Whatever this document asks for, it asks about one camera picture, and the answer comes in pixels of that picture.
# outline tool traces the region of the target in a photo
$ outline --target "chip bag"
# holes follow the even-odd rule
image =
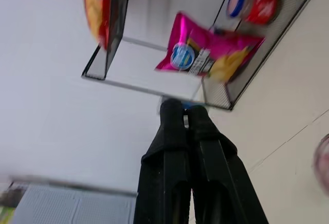
[[[86,16],[89,28],[97,41],[106,49],[108,44],[109,17],[115,12],[114,18],[117,17],[117,5],[111,9],[111,0],[84,0]]]
[[[164,71],[184,71],[229,82],[246,64],[264,38],[223,31],[215,35],[178,13],[171,31],[166,57],[156,66]]]

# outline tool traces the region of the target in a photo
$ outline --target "pink chip bag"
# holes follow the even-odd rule
[[[215,35],[183,13],[178,13],[171,31],[166,57],[156,66],[161,71],[184,71],[228,82],[247,63],[264,38],[223,31]]]

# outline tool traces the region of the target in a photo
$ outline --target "plastic container lid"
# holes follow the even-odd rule
[[[230,17],[237,17],[243,8],[245,0],[229,0],[227,13]]]

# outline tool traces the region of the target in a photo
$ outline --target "tiled floor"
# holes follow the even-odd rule
[[[327,223],[312,157],[329,133],[328,0],[311,0],[231,113],[210,116],[238,147],[269,223]]]
[[[194,203],[193,203],[193,200],[191,200],[191,203],[190,203],[189,224],[195,224],[195,215],[194,215]]]

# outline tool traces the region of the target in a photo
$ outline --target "red chip bag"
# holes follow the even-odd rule
[[[84,5],[89,28],[97,41],[106,49],[110,34],[109,17],[111,10],[117,10],[117,6],[116,9],[111,9],[111,0],[84,0]]]

